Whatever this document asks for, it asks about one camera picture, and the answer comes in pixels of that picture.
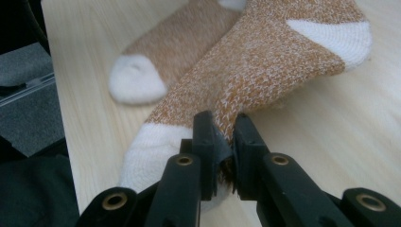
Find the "screw hole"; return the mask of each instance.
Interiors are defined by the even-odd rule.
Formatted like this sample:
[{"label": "screw hole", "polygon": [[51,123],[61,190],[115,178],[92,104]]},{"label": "screw hole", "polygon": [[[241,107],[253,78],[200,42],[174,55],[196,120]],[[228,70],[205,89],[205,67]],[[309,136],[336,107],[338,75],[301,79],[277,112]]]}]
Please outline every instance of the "screw hole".
[{"label": "screw hole", "polygon": [[116,210],[124,206],[127,200],[127,195],[124,192],[113,193],[103,200],[102,207],[105,210]]}]

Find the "orange sock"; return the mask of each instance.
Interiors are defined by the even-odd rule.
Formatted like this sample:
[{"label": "orange sock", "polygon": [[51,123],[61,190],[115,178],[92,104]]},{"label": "orange sock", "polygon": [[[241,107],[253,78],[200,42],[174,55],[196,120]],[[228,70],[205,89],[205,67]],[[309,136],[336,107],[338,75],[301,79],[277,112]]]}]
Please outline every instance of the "orange sock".
[{"label": "orange sock", "polygon": [[141,104],[165,96],[234,25],[241,8],[237,1],[191,0],[130,44],[111,72],[112,97]]},{"label": "orange sock", "polygon": [[167,94],[125,157],[121,183],[144,189],[210,110],[230,140],[238,113],[265,108],[302,83],[362,63],[370,26],[352,0],[249,0],[241,18]]}]

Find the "light wood surface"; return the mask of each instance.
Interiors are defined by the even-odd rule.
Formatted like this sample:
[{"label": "light wood surface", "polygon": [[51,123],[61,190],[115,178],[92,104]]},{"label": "light wood surface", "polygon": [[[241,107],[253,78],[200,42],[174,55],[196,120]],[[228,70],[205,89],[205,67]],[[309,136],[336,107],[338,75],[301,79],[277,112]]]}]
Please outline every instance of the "light wood surface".
[{"label": "light wood surface", "polygon": [[[123,155],[154,105],[118,105],[108,74],[119,53],[185,0],[43,0],[61,113],[82,212],[116,186]],[[271,151],[286,153],[340,197],[367,187],[401,204],[401,2],[358,0],[374,45],[356,70],[314,79],[281,109],[252,114]],[[255,203],[231,196],[201,226],[259,226]]]}]

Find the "black object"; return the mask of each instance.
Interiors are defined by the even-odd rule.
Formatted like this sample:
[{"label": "black object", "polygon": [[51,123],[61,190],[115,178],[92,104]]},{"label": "black object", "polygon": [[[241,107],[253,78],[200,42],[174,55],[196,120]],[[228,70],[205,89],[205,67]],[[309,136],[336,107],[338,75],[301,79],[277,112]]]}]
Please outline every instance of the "black object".
[{"label": "black object", "polygon": [[41,0],[0,1],[0,54],[39,42],[50,54]]},{"label": "black object", "polygon": [[[200,201],[216,194],[218,166],[227,157],[223,140],[212,115],[198,113],[194,139],[182,141],[180,154],[168,160],[158,184],[138,195],[121,187],[101,193],[77,226],[199,226]],[[295,160],[269,152],[245,114],[235,122],[233,155],[234,190],[244,201],[257,201],[263,226],[401,224],[401,208],[374,191],[348,189],[342,200],[321,191]]]}]

